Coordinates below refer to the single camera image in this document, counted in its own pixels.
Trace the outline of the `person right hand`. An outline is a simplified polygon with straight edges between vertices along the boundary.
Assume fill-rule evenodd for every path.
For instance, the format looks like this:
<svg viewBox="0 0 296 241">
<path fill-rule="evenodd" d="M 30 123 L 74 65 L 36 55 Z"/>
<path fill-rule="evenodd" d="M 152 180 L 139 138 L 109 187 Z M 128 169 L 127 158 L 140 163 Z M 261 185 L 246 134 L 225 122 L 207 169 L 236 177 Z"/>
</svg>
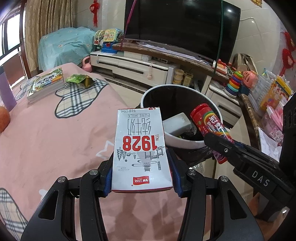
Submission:
<svg viewBox="0 0 296 241">
<path fill-rule="evenodd" d="M 248 204 L 248 207 L 252 212 L 253 216 L 256 216 L 258 214 L 258 205 L 259 205 L 259 193 L 257 193 Z"/>
</svg>

